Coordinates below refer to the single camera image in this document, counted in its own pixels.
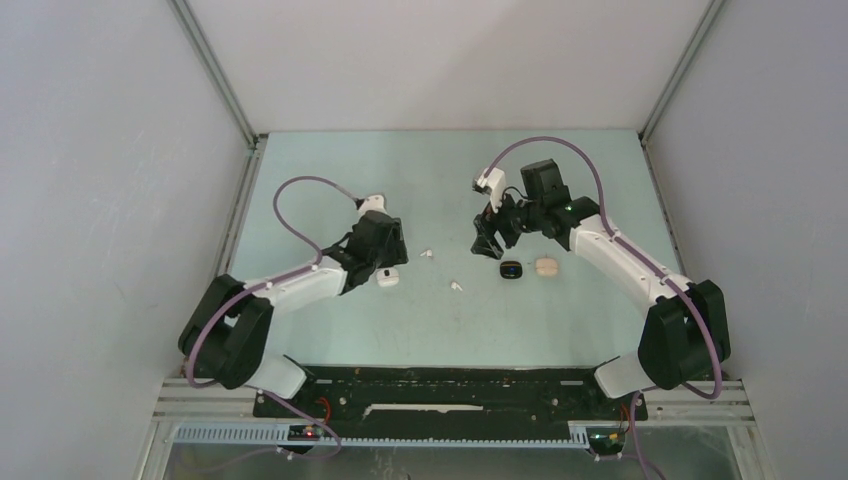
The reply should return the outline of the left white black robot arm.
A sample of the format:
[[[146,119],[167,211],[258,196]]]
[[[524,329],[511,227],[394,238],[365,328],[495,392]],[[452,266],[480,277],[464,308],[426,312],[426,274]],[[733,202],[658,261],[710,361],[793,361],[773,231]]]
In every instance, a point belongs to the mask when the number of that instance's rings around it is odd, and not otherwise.
[[[341,240],[307,264],[268,279],[243,282],[229,274],[212,280],[178,339],[188,372],[199,367],[205,383],[273,393],[292,416],[316,403],[307,372],[268,350],[275,315],[345,295],[376,273],[403,265],[408,254],[402,222],[382,211],[362,214]]]

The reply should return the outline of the pink earbud charging case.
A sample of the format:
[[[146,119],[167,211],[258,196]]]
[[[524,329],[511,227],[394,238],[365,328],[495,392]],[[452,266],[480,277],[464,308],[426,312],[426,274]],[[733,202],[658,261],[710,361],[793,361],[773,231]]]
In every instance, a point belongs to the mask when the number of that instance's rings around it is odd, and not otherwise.
[[[543,257],[535,260],[534,269],[538,276],[552,278],[559,273],[559,263],[551,257]]]

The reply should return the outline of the white earbud charging case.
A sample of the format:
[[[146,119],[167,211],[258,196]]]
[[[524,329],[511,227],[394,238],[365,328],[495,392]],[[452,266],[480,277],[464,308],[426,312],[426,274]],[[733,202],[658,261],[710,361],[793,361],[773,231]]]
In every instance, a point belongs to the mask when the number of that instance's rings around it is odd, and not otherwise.
[[[390,288],[399,284],[399,271],[394,267],[382,268],[375,272],[375,281],[381,288]]]

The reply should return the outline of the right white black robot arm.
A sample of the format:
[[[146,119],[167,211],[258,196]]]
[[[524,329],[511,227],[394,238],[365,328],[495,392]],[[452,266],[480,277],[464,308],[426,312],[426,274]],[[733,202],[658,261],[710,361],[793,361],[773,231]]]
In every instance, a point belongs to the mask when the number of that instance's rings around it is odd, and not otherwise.
[[[499,260],[522,234],[539,232],[606,275],[645,316],[638,348],[598,366],[594,383],[583,388],[588,414],[606,418],[627,394],[670,390],[720,370],[731,346],[724,296],[714,282],[694,283],[656,263],[605,219],[598,203],[572,197],[553,160],[520,173],[526,195],[519,199],[508,194],[498,168],[474,180],[474,191],[489,202],[474,218],[472,253]]]

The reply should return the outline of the black earbud charging case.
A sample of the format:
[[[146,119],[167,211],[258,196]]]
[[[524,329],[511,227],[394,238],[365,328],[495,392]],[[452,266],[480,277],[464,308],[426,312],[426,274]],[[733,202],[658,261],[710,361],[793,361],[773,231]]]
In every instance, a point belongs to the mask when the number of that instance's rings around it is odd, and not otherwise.
[[[503,261],[499,264],[499,275],[506,280],[520,279],[524,274],[523,265],[519,261]]]

